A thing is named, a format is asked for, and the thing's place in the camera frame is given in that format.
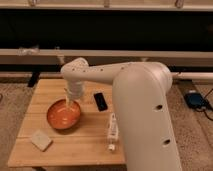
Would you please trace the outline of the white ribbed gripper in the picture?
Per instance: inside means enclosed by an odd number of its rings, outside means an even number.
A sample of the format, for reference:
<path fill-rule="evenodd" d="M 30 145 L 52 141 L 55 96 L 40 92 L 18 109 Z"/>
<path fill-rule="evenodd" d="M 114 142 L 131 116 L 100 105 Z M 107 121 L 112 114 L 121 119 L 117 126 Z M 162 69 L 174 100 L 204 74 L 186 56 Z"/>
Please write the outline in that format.
<path fill-rule="evenodd" d="M 67 83 L 67 95 L 66 107 L 72 107 L 72 100 L 79 99 L 84 93 L 84 84 L 82 82 L 68 82 Z"/>

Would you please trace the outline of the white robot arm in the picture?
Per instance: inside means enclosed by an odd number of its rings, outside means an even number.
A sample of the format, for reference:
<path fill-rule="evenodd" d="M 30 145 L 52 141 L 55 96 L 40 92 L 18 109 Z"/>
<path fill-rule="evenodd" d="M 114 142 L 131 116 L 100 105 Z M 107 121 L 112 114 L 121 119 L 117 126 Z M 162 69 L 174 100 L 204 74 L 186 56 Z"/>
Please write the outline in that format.
<path fill-rule="evenodd" d="M 182 171 L 168 110 L 170 70 L 159 62 L 91 66 L 77 58 L 61 68 L 67 95 L 83 95 L 86 81 L 110 84 L 127 171 Z"/>

